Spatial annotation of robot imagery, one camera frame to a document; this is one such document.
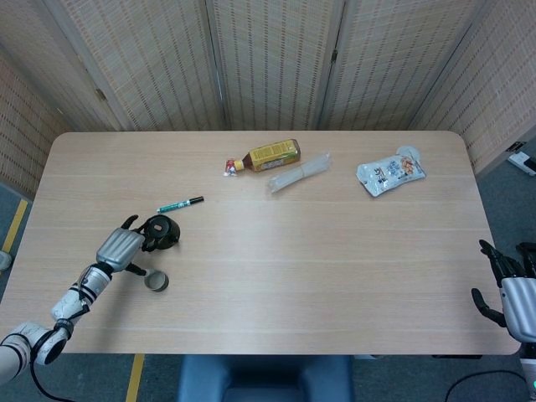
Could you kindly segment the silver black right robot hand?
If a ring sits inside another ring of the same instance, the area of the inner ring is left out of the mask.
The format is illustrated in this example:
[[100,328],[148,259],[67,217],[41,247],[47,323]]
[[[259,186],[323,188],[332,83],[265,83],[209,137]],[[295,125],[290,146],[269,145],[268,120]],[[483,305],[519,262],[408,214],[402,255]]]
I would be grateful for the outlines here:
[[480,240],[481,252],[489,259],[502,301],[502,311],[491,309],[481,292],[472,289],[477,310],[487,319],[504,327],[520,343],[535,342],[535,244],[522,242],[516,251],[523,257],[518,263]]

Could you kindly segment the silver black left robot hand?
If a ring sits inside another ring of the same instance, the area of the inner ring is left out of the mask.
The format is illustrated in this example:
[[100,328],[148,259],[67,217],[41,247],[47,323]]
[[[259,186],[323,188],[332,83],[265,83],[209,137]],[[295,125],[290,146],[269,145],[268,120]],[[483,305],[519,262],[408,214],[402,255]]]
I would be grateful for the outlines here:
[[137,219],[137,214],[127,218],[96,252],[95,267],[110,278],[114,273],[121,271],[128,271],[138,276],[147,275],[146,270],[132,263],[145,241],[139,229],[130,230],[132,223]]

